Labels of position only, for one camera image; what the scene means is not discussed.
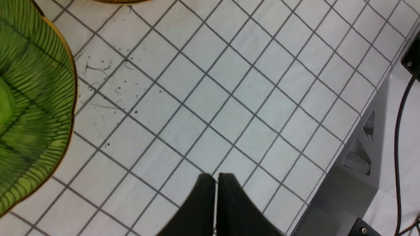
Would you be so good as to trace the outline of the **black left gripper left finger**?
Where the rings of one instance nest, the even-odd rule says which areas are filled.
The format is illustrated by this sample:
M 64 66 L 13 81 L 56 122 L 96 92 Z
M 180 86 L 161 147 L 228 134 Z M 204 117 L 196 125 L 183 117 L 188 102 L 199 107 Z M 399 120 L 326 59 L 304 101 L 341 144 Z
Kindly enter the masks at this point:
M 216 181 L 202 173 L 187 199 L 158 236 L 212 236 Z

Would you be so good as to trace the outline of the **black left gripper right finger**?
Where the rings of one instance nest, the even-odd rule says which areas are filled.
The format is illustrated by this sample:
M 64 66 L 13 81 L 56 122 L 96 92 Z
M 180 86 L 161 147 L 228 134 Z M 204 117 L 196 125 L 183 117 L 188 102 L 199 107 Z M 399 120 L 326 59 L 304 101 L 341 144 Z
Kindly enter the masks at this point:
M 219 174 L 216 233 L 218 236 L 281 236 L 259 211 L 232 173 Z

